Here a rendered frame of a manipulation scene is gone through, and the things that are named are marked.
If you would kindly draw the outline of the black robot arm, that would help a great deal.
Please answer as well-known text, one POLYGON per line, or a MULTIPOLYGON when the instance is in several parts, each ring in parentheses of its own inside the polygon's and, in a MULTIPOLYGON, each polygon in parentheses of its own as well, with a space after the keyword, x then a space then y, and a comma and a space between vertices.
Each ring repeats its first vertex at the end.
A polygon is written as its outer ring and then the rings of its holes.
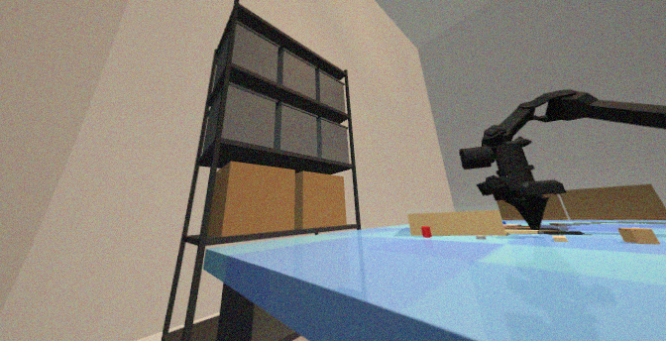
MULTIPOLYGON (((613 102, 599 100, 586 92, 570 89, 558 90, 541 94, 531 102, 519 104, 500 125, 493 125, 484 132, 482 146, 460 149, 459 155, 464 170, 491 167, 496 160, 500 165, 527 162, 523 147, 531 141, 521 137, 512 141, 521 127, 529 120, 551 122, 557 120, 576 120, 591 118, 636 126, 643 125, 666 129, 666 106, 633 102, 613 102), (546 115, 534 115, 535 108, 548 102, 546 115)), ((486 181, 478 183, 482 196, 492 195, 499 191, 516 190, 510 173, 491 175, 486 181)))

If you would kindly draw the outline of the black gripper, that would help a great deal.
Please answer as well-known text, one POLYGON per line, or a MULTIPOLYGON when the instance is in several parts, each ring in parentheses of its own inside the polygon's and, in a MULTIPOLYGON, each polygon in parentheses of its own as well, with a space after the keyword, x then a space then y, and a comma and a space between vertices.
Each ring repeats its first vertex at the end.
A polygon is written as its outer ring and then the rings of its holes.
POLYGON ((528 162, 515 162, 499 166, 498 174, 503 171, 510 173, 516 190, 499 191, 493 194, 495 200, 503 200, 516 207, 519 213, 532 230, 540 230, 545 207, 549 197, 543 194, 565 193, 563 183, 556 180, 535 181, 533 173, 534 165, 528 162))

